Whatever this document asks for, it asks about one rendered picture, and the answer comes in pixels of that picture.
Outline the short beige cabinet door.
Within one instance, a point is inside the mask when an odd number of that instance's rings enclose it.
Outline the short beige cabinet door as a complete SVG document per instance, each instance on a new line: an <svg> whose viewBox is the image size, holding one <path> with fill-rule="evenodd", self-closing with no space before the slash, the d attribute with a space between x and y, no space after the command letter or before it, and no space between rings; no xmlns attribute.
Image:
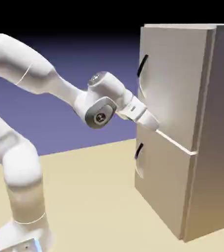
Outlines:
<svg viewBox="0 0 224 252"><path fill-rule="evenodd" d="M136 160L135 187L171 232L182 238L182 220L193 156L161 135L137 127L143 144Z"/></svg>

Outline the beige cabinet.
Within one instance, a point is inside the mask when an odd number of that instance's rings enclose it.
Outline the beige cabinet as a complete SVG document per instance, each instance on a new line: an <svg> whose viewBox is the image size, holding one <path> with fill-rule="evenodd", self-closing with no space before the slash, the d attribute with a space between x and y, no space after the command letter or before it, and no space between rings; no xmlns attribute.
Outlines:
<svg viewBox="0 0 224 252"><path fill-rule="evenodd" d="M216 27L196 150L189 152L159 129L154 133L194 157L188 174L180 239L189 242L224 228L224 24L185 25Z"/></svg>

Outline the tall beige cabinet door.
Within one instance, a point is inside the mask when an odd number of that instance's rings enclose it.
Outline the tall beige cabinet door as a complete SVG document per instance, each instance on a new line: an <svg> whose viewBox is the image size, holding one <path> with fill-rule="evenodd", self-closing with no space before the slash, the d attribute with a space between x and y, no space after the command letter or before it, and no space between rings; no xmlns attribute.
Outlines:
<svg viewBox="0 0 224 252"><path fill-rule="evenodd" d="M146 25L140 32L140 87L159 130L196 150L215 26Z"/></svg>

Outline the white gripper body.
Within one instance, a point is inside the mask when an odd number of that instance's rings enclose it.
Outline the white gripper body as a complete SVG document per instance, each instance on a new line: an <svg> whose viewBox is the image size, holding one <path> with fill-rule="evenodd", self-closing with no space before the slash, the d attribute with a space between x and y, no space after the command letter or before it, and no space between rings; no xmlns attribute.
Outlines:
<svg viewBox="0 0 224 252"><path fill-rule="evenodd" d="M150 113L148 109L145 110L145 112L140 116L136 123L141 127L144 127L145 129L159 128L158 120Z"/></svg>

